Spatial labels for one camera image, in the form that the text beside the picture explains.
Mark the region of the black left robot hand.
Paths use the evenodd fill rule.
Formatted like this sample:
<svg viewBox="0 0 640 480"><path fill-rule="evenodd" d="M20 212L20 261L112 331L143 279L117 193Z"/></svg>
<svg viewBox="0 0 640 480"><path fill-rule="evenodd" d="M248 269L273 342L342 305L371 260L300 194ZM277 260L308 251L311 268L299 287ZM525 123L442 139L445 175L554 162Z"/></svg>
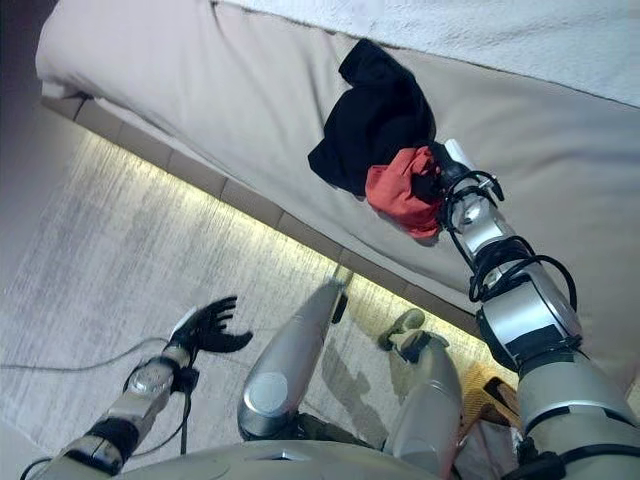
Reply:
<svg viewBox="0 0 640 480"><path fill-rule="evenodd" d="M227 331L227 322L233 318L237 299L237 296L228 296L196 307L174 328L168 345L184 349L192 360L199 351L233 353L244 349L253 339L253 333Z"/></svg>

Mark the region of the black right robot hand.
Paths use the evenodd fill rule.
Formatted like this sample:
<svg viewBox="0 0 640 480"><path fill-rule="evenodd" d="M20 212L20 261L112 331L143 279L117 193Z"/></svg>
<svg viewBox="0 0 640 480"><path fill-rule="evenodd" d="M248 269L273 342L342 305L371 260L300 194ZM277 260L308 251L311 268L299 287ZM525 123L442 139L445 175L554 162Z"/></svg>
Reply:
<svg viewBox="0 0 640 480"><path fill-rule="evenodd" d="M419 200L435 204L445 198L451 186L471 169L449 154L444 144L433 142L428 147L432 165L426 173L411 176L411 193Z"/></svg>

